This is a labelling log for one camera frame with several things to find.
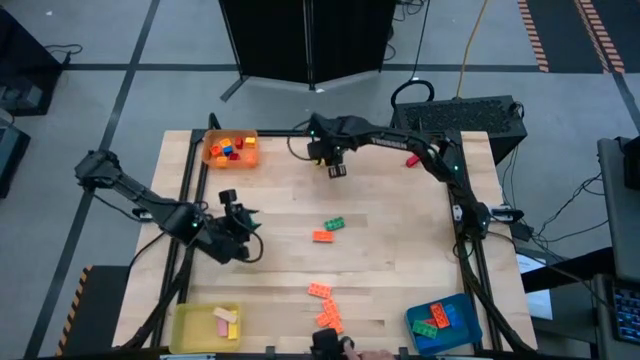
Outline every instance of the yellow tray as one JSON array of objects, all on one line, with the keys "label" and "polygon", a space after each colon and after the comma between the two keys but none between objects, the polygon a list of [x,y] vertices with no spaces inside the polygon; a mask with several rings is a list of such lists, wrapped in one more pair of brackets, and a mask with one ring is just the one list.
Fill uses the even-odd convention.
[{"label": "yellow tray", "polygon": [[[213,315],[216,307],[238,311],[238,339],[218,336],[218,318]],[[240,306],[234,303],[177,305],[169,351],[172,354],[237,351],[240,346],[241,317]]]}]

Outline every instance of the black partition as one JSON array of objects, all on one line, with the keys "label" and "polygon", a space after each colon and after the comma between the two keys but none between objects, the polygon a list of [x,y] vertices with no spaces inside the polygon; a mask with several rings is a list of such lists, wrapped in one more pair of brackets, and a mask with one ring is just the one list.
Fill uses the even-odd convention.
[{"label": "black partition", "polygon": [[219,0],[241,76],[316,83],[380,70],[395,0]]}]

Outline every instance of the wooden tabletop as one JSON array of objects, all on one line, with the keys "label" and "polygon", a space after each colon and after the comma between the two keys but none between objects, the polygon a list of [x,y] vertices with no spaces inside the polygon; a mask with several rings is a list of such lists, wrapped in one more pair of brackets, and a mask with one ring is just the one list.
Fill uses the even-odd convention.
[{"label": "wooden tabletop", "polygon": [[[158,194],[177,198],[189,138],[188,131],[165,133],[151,186]],[[232,261],[221,266],[196,252],[188,302],[241,303],[241,352],[260,353],[269,345],[279,353],[308,352],[322,306],[321,299],[306,291],[311,282],[322,282],[333,286],[345,335],[355,340],[357,349],[397,352],[406,346],[415,353],[405,311],[463,292],[458,260],[452,254],[454,233],[445,185],[420,166],[406,168],[409,154],[399,150],[368,146],[347,153],[348,175],[330,180],[326,168],[291,156],[285,138],[258,141],[260,165],[252,170],[209,170],[204,200],[214,216],[222,215],[218,192],[234,188],[239,202],[260,210],[254,220],[263,224],[258,233],[264,239],[264,257],[255,264]],[[307,142],[294,138],[292,146],[305,154]],[[463,142],[476,197],[487,204],[502,203],[487,135],[463,133]],[[335,243],[311,241],[313,230],[338,216],[346,227],[335,232]],[[158,231],[157,226],[144,225],[137,248]],[[510,235],[501,224],[492,224],[491,231]],[[256,243],[251,241],[252,254],[257,253]],[[158,301],[168,248],[169,241],[159,242],[135,264],[114,345],[128,340]],[[522,339],[537,348],[513,245],[490,235],[484,249],[494,302]],[[477,304],[483,343],[491,348],[486,315]],[[169,343],[173,308],[163,344]],[[467,345],[447,353],[471,354],[472,349]]]}]

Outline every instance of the yellow lego brick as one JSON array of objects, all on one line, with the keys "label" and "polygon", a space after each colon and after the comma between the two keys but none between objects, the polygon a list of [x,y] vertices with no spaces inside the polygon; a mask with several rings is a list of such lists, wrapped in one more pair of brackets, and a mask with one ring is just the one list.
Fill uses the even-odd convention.
[{"label": "yellow lego brick", "polygon": [[256,147],[256,138],[248,136],[246,139],[244,139],[244,144],[247,147]]},{"label": "yellow lego brick", "polygon": [[[236,315],[238,315],[238,310],[231,310],[231,312]],[[232,324],[229,323],[229,335],[227,336],[227,338],[229,340],[237,340],[238,339],[238,324]]]}]

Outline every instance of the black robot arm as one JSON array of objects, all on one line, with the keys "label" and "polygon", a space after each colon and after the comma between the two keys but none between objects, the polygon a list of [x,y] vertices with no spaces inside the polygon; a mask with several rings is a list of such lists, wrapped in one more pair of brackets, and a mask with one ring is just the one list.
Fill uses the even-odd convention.
[{"label": "black robot arm", "polygon": [[414,153],[424,168],[438,181],[447,184],[449,191],[462,210],[462,232],[469,237],[486,237],[491,212],[484,203],[478,202],[473,192],[464,187],[462,171],[451,169],[444,162],[442,153],[448,144],[432,144],[425,136],[399,129],[376,126],[356,116],[325,119],[313,114],[307,132],[315,139],[307,145],[309,158],[323,160],[329,167],[329,177],[346,175],[343,153],[356,151],[364,145],[378,145]]},{"label": "black robot arm", "polygon": [[213,218],[198,204],[163,198],[140,184],[122,171],[118,157],[110,151],[90,151],[75,172],[84,188],[117,191],[147,211],[167,234],[185,245],[194,245],[221,264],[249,258],[244,243],[259,225],[250,216],[256,211],[233,203],[235,190],[220,192],[225,216]]}]

